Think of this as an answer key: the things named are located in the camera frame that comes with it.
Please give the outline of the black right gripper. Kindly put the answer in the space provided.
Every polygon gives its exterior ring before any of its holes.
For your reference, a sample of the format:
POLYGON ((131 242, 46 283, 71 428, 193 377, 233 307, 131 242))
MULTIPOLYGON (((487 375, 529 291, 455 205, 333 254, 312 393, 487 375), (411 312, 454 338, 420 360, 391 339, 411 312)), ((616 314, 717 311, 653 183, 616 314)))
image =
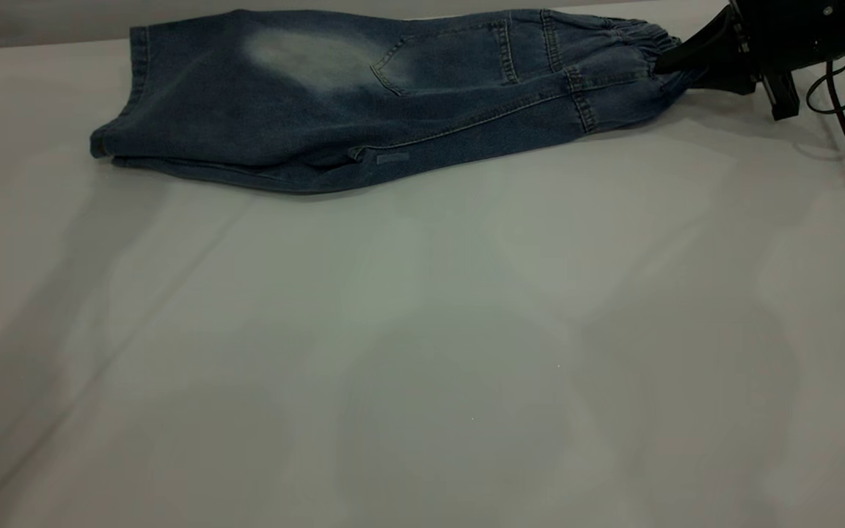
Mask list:
POLYGON ((798 115, 792 73, 845 56, 845 1, 731 1, 654 72, 706 70, 692 88, 752 95, 761 81, 772 117, 798 115))

